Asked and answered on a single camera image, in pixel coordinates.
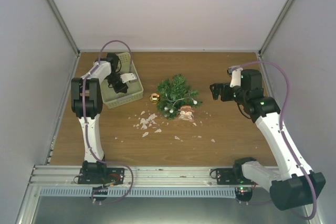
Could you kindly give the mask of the white ball string lights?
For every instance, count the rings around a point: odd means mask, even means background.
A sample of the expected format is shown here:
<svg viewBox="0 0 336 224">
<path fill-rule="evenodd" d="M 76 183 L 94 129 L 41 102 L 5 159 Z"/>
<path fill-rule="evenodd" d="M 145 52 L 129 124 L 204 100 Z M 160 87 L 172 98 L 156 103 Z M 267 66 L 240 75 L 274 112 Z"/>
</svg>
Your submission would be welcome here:
<svg viewBox="0 0 336 224">
<path fill-rule="evenodd" d="M 184 105 L 189 105 L 192 108 L 200 106 L 203 102 L 197 99 L 197 91 L 190 90 L 186 92 L 173 93 L 173 92 L 161 92 L 160 101 L 156 108 L 168 115 L 177 113 L 179 108 Z"/>
</svg>

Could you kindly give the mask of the red white round ornament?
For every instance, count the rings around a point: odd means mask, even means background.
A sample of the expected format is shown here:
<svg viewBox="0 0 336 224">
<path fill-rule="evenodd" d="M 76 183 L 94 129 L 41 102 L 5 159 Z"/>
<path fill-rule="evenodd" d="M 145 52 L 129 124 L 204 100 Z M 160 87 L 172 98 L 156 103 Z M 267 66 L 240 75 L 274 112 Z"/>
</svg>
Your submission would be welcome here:
<svg viewBox="0 0 336 224">
<path fill-rule="evenodd" d="M 194 110 L 189 105 L 184 105 L 179 108 L 179 120 L 194 122 Z"/>
</svg>

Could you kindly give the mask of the small green christmas tree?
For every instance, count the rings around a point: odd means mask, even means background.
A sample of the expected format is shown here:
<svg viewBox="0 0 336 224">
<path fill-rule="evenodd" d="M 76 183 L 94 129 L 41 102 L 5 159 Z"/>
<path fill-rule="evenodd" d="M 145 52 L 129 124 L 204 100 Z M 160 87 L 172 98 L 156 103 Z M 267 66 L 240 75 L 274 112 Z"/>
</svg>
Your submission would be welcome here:
<svg viewBox="0 0 336 224">
<path fill-rule="evenodd" d="M 161 81 L 156 90 L 160 97 L 157 109 L 169 120 L 194 122 L 194 110 L 202 104 L 199 92 L 187 84 L 182 74 Z"/>
</svg>

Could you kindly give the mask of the gold bauble ornament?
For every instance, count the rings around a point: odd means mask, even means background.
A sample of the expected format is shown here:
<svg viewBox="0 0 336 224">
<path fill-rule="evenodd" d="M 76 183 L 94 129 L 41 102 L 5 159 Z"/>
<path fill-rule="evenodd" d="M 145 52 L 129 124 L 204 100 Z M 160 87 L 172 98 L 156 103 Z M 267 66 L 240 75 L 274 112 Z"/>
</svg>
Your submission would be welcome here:
<svg viewBox="0 0 336 224">
<path fill-rule="evenodd" d="M 151 101 L 151 103 L 153 103 L 153 104 L 158 104 L 159 101 L 160 101 L 160 95 L 157 94 L 157 93 L 153 93 L 153 94 L 151 94 L 151 95 L 150 95 L 150 101 Z"/>
</svg>

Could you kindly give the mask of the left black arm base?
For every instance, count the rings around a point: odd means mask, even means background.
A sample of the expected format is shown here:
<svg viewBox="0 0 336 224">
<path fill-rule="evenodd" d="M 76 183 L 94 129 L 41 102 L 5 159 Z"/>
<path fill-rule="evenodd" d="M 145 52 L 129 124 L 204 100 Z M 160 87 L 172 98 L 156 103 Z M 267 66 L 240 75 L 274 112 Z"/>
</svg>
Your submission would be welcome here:
<svg viewBox="0 0 336 224">
<path fill-rule="evenodd" d="M 123 184 L 124 168 L 108 168 L 101 162 L 84 161 L 79 175 L 74 177 L 75 184 L 114 186 Z"/>
</svg>

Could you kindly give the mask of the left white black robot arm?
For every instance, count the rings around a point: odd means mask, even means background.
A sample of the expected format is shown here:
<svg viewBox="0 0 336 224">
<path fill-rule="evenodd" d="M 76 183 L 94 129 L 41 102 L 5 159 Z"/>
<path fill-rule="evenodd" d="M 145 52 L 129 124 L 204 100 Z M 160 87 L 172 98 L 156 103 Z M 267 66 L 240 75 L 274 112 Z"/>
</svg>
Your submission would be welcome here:
<svg viewBox="0 0 336 224">
<path fill-rule="evenodd" d="M 116 93 L 127 93 L 128 86 L 122 81 L 120 70 L 119 56 L 108 53 L 105 58 L 97 59 L 82 77 L 71 80 L 71 109 L 81 125 L 85 144 L 84 161 L 87 163 L 104 162 L 99 132 L 103 108 L 101 84 L 106 80 L 108 87 Z"/>
</svg>

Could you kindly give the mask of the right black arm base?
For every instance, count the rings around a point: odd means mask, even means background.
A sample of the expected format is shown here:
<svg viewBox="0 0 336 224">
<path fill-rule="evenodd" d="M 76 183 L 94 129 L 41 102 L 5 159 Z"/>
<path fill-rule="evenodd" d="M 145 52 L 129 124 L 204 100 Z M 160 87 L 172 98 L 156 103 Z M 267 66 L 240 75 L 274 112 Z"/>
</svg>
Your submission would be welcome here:
<svg viewBox="0 0 336 224">
<path fill-rule="evenodd" d="M 246 178 L 236 178 L 232 168 L 214 168 L 209 176 L 216 180 L 217 185 L 255 186 L 256 183 Z"/>
</svg>

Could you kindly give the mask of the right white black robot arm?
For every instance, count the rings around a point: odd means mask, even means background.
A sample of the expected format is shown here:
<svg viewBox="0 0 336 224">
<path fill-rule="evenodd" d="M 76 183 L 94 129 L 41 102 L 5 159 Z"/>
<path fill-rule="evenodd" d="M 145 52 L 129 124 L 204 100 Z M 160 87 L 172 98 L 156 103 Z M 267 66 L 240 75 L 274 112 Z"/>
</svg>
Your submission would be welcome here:
<svg viewBox="0 0 336 224">
<path fill-rule="evenodd" d="M 262 166 L 255 158 L 235 160 L 231 169 L 216 169 L 217 183 L 240 184 L 236 197 L 250 201 L 252 191 L 245 185 L 255 183 L 269 192 L 279 210 L 315 205 L 326 184 L 322 173 L 316 173 L 305 161 L 280 119 L 281 110 L 272 97 L 264 95 L 262 75 L 255 69 L 238 68 L 229 72 L 229 83 L 210 85 L 213 99 L 236 102 L 240 112 L 251 119 L 266 139 L 278 170 Z"/>
</svg>

